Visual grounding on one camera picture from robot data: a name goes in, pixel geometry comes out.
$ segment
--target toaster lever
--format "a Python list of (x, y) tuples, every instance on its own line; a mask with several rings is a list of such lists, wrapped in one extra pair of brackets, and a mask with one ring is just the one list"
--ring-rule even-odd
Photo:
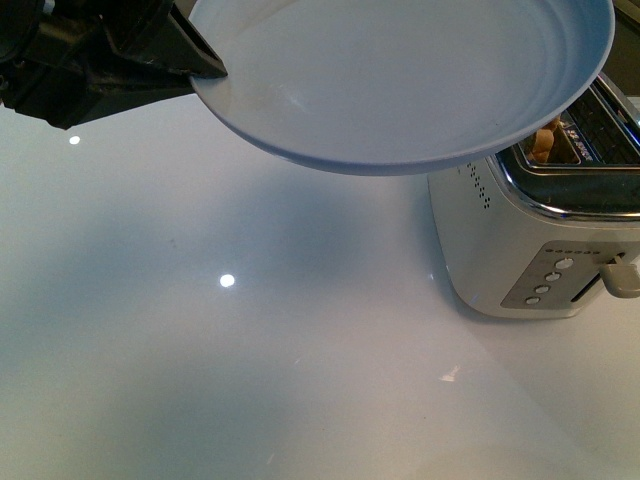
[(624, 264), (619, 255), (615, 263), (600, 266), (600, 276), (607, 291), (618, 298), (640, 297), (640, 275), (633, 264)]

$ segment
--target robotic arm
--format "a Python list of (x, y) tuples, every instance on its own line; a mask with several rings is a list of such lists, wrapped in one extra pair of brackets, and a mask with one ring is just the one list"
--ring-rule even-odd
[(227, 72), (170, 0), (0, 0), (0, 101), (67, 129)]

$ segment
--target toaster body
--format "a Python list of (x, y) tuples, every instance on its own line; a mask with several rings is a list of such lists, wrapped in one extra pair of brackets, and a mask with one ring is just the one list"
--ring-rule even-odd
[(618, 96), (599, 78), (559, 119), (544, 162), (526, 139), (429, 174), (449, 277), (472, 308), (573, 316), (603, 291), (603, 266), (640, 255), (638, 118)]

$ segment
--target white countertop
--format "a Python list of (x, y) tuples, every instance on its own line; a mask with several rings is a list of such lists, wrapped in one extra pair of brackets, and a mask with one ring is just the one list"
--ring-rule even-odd
[(195, 96), (0, 123), (3, 480), (640, 475), (640, 301), (474, 313), (425, 176), (289, 164)]

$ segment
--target white plate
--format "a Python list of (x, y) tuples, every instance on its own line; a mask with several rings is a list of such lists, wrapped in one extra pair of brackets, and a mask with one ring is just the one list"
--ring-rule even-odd
[(229, 76), (194, 80), (249, 142), (359, 175), (428, 172), (505, 148), (600, 71), (610, 0), (199, 0)]

